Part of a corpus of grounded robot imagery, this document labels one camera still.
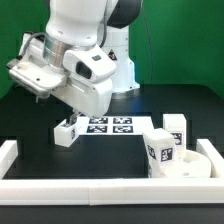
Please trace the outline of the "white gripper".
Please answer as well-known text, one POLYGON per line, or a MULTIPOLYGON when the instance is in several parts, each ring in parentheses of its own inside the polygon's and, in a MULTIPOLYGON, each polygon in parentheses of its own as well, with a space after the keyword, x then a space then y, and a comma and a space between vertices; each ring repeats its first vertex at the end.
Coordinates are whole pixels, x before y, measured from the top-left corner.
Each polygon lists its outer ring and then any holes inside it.
MULTIPOLYGON (((109 108, 112 97, 110 77, 91 82, 84 77, 71 73, 64 86, 58 86, 51 94, 74 110, 90 118, 102 117, 109 108)), ((75 125, 80 115, 74 112, 69 118, 69 125, 75 125)))

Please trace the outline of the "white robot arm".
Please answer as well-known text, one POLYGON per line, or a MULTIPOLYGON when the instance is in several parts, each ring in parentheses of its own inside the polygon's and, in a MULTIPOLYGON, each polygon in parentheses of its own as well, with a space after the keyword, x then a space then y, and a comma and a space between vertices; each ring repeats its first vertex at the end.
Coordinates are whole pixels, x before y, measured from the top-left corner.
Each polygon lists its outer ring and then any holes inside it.
POLYGON ((143 0, 45 0, 46 30, 26 32, 11 78, 36 95, 53 95, 76 115, 100 118, 112 99, 135 94, 129 25, 143 0))

